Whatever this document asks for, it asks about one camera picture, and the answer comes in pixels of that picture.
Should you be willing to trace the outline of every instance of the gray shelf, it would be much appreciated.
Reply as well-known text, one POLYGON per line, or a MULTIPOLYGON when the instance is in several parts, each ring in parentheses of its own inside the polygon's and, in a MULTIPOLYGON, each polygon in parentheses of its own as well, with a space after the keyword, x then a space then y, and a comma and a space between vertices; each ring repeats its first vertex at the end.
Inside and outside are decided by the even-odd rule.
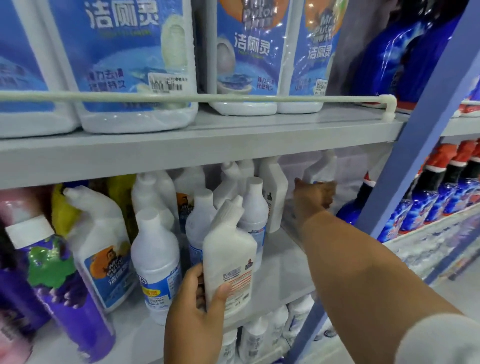
MULTIPOLYGON (((314 289, 305 253, 283 230, 269 234, 262 265, 253 276, 250 304, 225 321, 225 331, 240 327, 314 289)), ((110 320, 117 340, 99 364, 148 364, 163 357, 164 327, 149 318, 140 288, 110 314, 110 320)), ((83 361, 76 353, 76 345, 51 322, 37 333, 28 363, 81 364, 83 361)))
MULTIPOLYGON (((381 115, 348 104, 326 105, 316 114, 260 117, 226 117, 202 108, 194 125, 175 131, 3 139, 0 189, 396 140, 405 121, 383 122, 381 115)), ((474 132, 480 132, 479 120, 461 118, 444 135, 474 132)))

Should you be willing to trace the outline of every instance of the person's right hand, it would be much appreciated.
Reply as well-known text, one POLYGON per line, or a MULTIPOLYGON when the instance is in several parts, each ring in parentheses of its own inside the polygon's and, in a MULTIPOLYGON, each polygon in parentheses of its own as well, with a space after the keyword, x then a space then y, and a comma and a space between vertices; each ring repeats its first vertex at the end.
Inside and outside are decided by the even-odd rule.
POLYGON ((333 202, 336 182, 305 183, 300 178, 295 179, 293 203, 298 226, 320 211, 328 209, 333 202))

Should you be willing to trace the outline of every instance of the hand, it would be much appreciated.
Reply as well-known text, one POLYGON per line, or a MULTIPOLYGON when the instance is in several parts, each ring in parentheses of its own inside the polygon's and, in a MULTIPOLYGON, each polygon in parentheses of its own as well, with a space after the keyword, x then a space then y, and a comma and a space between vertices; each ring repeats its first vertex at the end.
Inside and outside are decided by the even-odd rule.
POLYGON ((328 209, 336 192, 336 182, 305 183, 300 178, 295 179, 293 203, 298 226, 320 211, 328 209))
POLYGON ((168 310, 165 327, 165 364, 215 364, 222 348, 223 315, 231 284, 218 287, 208 312, 199 286, 202 264, 190 268, 168 310))

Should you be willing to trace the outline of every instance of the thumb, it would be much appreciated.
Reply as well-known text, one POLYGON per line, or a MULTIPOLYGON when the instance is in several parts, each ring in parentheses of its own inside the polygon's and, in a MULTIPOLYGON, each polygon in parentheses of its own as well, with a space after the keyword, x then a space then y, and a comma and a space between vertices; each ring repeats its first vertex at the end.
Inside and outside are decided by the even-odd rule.
POLYGON ((223 314, 225 313, 225 302, 230 294, 232 285, 230 283, 224 283, 216 289, 212 302, 208 307, 207 320, 212 325, 223 327, 223 314))

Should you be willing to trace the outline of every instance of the pink bottle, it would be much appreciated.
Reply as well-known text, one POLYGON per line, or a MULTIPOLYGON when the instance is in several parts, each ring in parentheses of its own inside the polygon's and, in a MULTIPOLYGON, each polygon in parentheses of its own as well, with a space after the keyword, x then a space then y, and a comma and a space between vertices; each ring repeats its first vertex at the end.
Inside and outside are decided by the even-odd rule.
POLYGON ((24 364, 31 353, 32 344, 0 315, 0 364, 24 364))

